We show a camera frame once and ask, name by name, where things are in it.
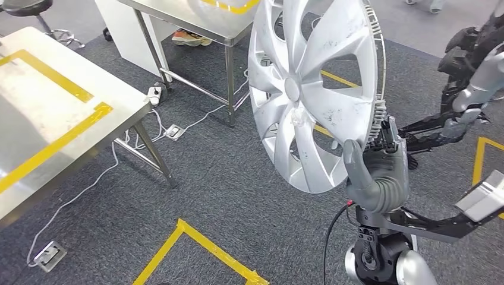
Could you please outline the bystander robot grey hand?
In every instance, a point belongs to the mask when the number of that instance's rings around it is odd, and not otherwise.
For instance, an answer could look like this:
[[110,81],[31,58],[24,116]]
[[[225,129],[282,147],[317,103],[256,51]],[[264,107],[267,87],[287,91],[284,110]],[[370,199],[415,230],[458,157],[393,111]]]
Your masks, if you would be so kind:
[[459,116],[447,119],[440,133],[442,142],[447,144],[460,141],[481,112],[482,110],[479,108],[470,108]]

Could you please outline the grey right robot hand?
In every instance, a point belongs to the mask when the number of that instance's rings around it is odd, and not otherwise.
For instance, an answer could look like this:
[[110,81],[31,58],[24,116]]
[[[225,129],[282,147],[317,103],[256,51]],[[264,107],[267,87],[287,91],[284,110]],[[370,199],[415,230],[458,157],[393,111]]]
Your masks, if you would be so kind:
[[347,193],[357,196],[408,195],[409,176],[405,139],[399,136],[394,116],[381,124],[379,145],[363,149],[356,140],[343,144],[348,174]]

